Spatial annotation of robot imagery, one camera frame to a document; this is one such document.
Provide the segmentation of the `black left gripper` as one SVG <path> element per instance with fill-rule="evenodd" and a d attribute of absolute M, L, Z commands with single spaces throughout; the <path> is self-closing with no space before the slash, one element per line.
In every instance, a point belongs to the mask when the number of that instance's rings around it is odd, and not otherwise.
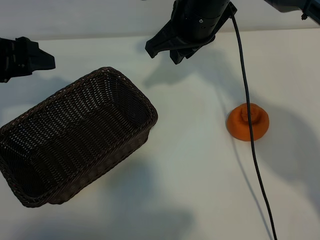
<path fill-rule="evenodd" d="M 0 39 L 1 83 L 7 83 L 11 78 L 29 76 L 34 71 L 55 68 L 54 56 L 41 50 L 37 42 L 27 37 Z"/>

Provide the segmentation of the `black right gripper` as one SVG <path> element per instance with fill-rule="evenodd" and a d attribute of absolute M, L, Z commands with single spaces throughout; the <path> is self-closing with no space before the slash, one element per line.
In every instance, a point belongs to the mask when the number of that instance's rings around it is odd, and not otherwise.
<path fill-rule="evenodd" d="M 210 43 L 236 12 L 229 0 L 176 0 L 171 21 L 146 42 L 145 50 L 151 58 L 169 51 L 171 60 L 178 65 Z"/>

